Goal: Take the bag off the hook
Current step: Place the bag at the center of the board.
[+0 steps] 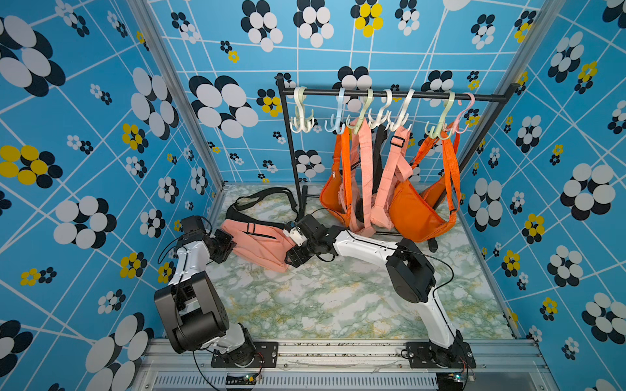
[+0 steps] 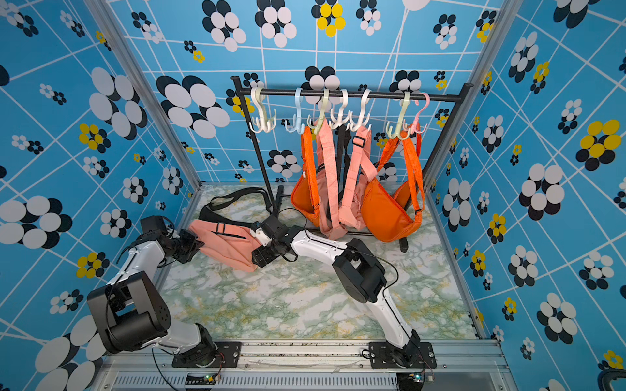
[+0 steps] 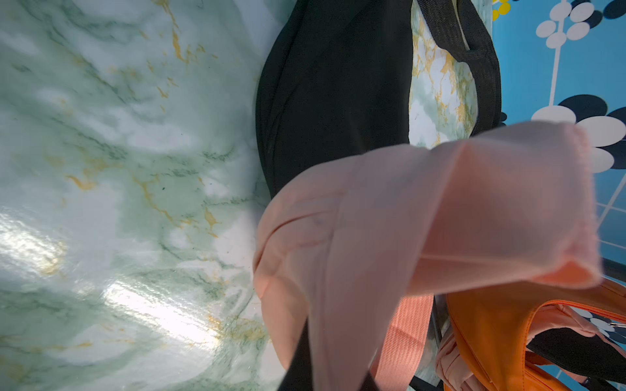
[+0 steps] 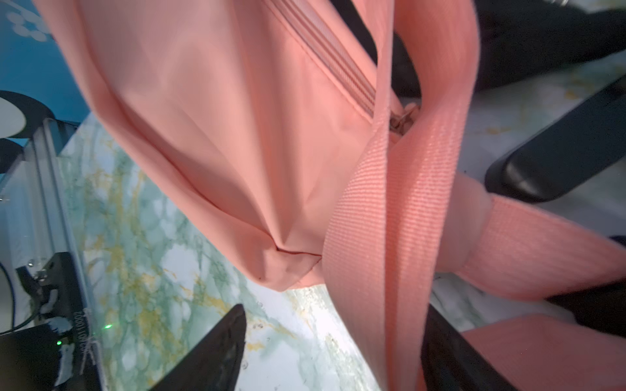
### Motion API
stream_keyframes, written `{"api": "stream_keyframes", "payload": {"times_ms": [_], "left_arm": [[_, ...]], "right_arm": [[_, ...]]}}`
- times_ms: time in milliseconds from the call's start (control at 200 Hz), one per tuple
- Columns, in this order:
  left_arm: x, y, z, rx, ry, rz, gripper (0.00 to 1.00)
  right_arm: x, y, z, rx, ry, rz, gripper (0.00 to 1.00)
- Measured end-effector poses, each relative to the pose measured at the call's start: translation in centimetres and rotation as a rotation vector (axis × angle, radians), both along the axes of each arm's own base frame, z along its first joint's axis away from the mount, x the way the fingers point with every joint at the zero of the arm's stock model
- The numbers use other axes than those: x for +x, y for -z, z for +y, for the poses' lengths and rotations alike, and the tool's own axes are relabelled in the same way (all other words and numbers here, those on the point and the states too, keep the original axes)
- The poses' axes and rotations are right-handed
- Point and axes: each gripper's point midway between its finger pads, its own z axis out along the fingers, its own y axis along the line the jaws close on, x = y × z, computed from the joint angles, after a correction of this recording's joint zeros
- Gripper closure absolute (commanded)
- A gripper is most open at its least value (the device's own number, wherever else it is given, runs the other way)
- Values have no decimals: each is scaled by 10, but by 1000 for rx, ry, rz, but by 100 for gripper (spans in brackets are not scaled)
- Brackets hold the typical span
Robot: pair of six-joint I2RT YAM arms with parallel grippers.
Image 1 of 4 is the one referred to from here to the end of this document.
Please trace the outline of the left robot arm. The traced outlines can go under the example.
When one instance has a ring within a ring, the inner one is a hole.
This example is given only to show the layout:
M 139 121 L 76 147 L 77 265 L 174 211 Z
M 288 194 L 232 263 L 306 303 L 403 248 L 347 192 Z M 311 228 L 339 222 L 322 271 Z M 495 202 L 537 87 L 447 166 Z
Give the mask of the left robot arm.
M 154 302 L 173 350 L 182 354 L 207 350 L 227 365 L 247 367 L 256 347 L 242 324 L 232 324 L 206 272 L 211 263 L 221 264 L 236 246 L 232 235 L 213 234 L 201 216 L 184 218 L 183 234 L 174 249 L 178 263 L 167 286 L 158 290 Z

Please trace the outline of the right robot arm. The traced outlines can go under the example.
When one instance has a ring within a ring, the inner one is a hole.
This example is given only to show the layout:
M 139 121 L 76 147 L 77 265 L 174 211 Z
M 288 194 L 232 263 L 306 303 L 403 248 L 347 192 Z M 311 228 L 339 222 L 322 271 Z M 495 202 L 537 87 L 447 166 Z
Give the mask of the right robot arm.
M 435 268 L 410 239 L 390 242 L 360 236 L 343 226 L 327 227 L 312 215 L 290 222 L 283 229 L 295 246 L 285 262 L 300 267 L 324 254 L 351 257 L 385 269 L 395 292 L 412 303 L 428 332 L 431 359 L 441 367 L 457 363 L 475 368 L 470 345 L 450 321 L 437 293 Z

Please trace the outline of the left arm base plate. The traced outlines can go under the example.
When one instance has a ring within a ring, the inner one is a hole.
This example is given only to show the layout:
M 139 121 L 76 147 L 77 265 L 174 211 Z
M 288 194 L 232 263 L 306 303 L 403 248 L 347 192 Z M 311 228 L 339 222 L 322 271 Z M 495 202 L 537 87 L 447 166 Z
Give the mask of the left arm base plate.
M 244 343 L 242 347 L 227 354 L 214 355 L 212 368 L 275 368 L 279 353 L 276 341 Z

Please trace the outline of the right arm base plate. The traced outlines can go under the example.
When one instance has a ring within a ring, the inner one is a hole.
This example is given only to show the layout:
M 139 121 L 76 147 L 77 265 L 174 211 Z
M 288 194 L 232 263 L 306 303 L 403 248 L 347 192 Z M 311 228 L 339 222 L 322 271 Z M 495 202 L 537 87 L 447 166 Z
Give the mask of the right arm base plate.
M 449 349 L 430 342 L 408 342 L 400 355 L 409 361 L 411 368 L 476 368 L 474 353 L 467 342 L 454 342 Z

